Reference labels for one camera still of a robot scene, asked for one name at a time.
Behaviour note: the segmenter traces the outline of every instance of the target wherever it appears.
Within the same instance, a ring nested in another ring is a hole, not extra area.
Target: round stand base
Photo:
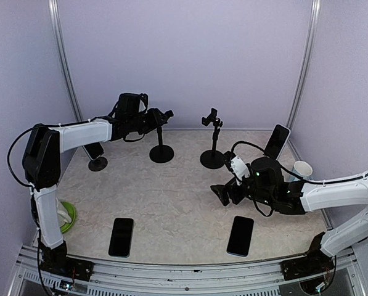
[[[174,157],[174,150],[170,146],[163,145],[163,153],[160,153],[159,146],[155,146],[149,152],[149,158],[156,163],[166,163]]]
[[[107,159],[103,156],[100,156],[97,157],[95,160],[91,160],[88,163],[88,168],[91,171],[101,171],[107,166],[107,164],[108,164]]]
[[[202,153],[202,155],[200,156],[200,162],[202,163],[202,165],[212,170],[223,167],[224,162],[222,152],[215,151],[215,157],[211,156],[212,152],[212,150],[207,150]]]

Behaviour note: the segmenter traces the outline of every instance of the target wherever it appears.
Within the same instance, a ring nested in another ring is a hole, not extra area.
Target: metal frame
[[[8,296],[17,296],[26,281],[39,283],[37,249],[22,247],[13,272]],[[96,260],[89,282],[75,281],[73,295],[151,296],[151,295],[279,295],[279,286],[299,280],[284,281],[280,262],[286,258],[224,265],[148,265]],[[337,269],[347,269],[355,295],[366,296],[363,277],[351,248],[339,253]],[[42,272],[46,286],[53,288],[61,280],[71,279]],[[304,277],[307,280],[315,276]]]
[[[52,27],[54,30],[55,40],[56,40],[57,49],[59,53],[60,65],[62,67],[63,75],[65,78],[65,84],[66,84],[67,92],[69,95],[70,104],[72,106],[72,110],[73,110],[76,120],[83,121],[83,115],[81,113],[80,105],[78,103],[78,100],[75,94],[72,76],[70,74],[67,56],[65,52],[62,27],[60,25],[60,18],[59,18],[58,2],[57,0],[48,0],[48,4],[49,4],[49,13],[51,15]],[[311,53],[313,50],[313,44],[314,44],[315,35],[316,35],[316,28],[317,28],[320,8],[321,8],[321,0],[313,0],[309,27],[308,27],[308,33],[307,33],[306,46],[305,46],[305,54],[303,56],[303,61],[301,63],[301,70],[300,70],[298,84],[296,86],[295,97],[294,97],[292,108],[290,110],[290,114],[288,117],[288,122],[286,124],[286,126],[291,130],[296,120],[296,116],[298,113],[301,97],[302,97],[305,82],[306,82],[306,77],[307,77],[309,64],[311,60]]]
[[[293,125],[296,120],[296,116],[299,110],[301,97],[303,95],[303,90],[305,88],[307,73],[309,69],[309,64],[311,61],[311,53],[313,51],[314,40],[316,35],[316,29],[319,18],[319,10],[321,8],[321,0],[313,0],[313,6],[311,9],[311,16],[309,21],[308,33],[307,33],[307,41],[305,47],[305,54],[303,57],[303,62],[301,63],[301,70],[299,81],[296,86],[295,98],[293,99],[292,108],[290,110],[290,114],[288,117],[287,128],[292,130]]]
[[[63,76],[65,78],[65,84],[72,105],[72,110],[76,121],[83,121],[83,115],[81,113],[80,105],[77,100],[77,96],[74,92],[74,86],[72,76],[68,68],[68,62],[65,52],[65,45],[63,43],[62,28],[60,26],[59,10],[57,0],[48,0],[49,13],[51,15],[52,28],[54,30],[56,45],[59,53],[60,66],[62,67]]]

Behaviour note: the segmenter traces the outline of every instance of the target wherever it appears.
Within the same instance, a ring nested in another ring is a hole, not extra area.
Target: black smartphone
[[[114,257],[129,257],[132,241],[133,219],[117,218],[112,228],[108,254]]]
[[[100,157],[104,153],[103,146],[100,143],[92,143],[83,146],[86,154],[91,160],[95,160],[97,157]]]
[[[266,148],[264,148],[265,156],[277,160],[280,157],[282,149],[284,148],[289,138],[289,135],[290,129],[282,125],[276,125],[276,127],[272,131],[271,137],[266,145]]]
[[[234,217],[227,252],[231,255],[246,257],[250,250],[253,220],[246,217]]]

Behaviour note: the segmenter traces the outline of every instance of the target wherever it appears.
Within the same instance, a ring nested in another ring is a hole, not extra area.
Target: white arm segment
[[[42,188],[40,191],[35,189],[35,201],[38,212],[38,221],[43,234],[44,244],[54,249],[63,243],[63,235],[60,232],[58,214],[56,210],[57,186]]]
[[[243,177],[248,178],[250,176],[250,170],[239,156],[236,156],[231,160],[231,167],[237,179],[239,180],[242,180]],[[237,185],[241,185],[241,182],[237,179]]]
[[[100,118],[80,125],[50,129],[60,134],[60,153],[92,143],[107,142],[112,135],[112,124]]]
[[[363,174],[350,177],[327,180],[327,182],[364,176],[367,172],[365,171]],[[356,181],[330,185],[306,183],[303,186],[302,192],[303,196],[300,197],[300,201],[306,212],[344,205],[368,205],[368,177]]]
[[[339,227],[327,231],[322,237],[321,251],[328,257],[332,257],[367,237],[368,207]]]

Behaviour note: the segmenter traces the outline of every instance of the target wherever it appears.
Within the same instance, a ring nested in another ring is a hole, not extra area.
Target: black phone stand
[[[88,163],[88,168],[91,171],[101,171],[103,170],[106,166],[108,165],[108,160],[107,158],[100,156],[97,157],[95,160],[91,160]]]
[[[151,158],[151,160],[156,163],[169,162],[174,157],[174,150],[170,146],[163,145],[161,126],[157,127],[157,133],[159,145],[151,149],[151,151],[149,152],[149,158]]]
[[[213,133],[213,147],[211,150],[204,151],[200,156],[200,162],[206,168],[215,170],[217,168],[221,168],[224,165],[223,154],[222,152],[216,150],[216,141],[218,140],[219,132],[221,131],[220,127],[222,127],[223,122],[216,117],[217,110],[211,108],[211,113],[207,118],[202,118],[202,124],[204,126],[208,126],[211,122],[214,126]]]

